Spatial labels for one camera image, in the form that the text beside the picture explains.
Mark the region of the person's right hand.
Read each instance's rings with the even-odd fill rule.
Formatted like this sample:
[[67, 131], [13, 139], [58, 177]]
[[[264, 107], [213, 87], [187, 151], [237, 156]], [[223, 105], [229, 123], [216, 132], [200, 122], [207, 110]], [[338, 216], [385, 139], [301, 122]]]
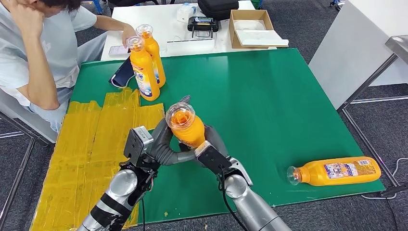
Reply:
[[8, 3], [8, 10], [24, 39], [39, 39], [43, 30], [44, 14], [15, 0]]

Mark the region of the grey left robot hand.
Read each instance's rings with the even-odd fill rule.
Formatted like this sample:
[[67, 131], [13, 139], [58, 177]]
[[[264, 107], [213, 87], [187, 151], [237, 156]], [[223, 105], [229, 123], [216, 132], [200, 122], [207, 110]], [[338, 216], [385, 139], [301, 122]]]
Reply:
[[173, 132], [163, 117], [152, 132], [150, 155], [161, 165], [170, 166], [195, 159], [194, 150], [176, 152], [170, 147]]

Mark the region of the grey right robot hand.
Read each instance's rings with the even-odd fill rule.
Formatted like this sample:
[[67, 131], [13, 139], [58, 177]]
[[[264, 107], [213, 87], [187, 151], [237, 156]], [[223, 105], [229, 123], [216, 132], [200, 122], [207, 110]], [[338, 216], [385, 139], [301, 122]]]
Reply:
[[[209, 141], [224, 157], [228, 157], [228, 150], [217, 130], [209, 125], [205, 125], [204, 128], [204, 135], [206, 140]], [[200, 167], [205, 167], [202, 163], [196, 160], [195, 149], [196, 148], [191, 148], [183, 143], [180, 143], [181, 152], [178, 153], [178, 162], [184, 163], [193, 161]]]

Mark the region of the person's left hand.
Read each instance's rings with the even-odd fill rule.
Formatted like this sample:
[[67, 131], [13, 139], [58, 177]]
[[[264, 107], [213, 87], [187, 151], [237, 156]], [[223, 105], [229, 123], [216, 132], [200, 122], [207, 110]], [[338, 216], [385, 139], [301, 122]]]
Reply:
[[126, 23], [123, 23], [122, 29], [122, 43], [124, 47], [127, 47], [127, 40], [131, 37], [137, 36], [137, 33], [131, 25]]

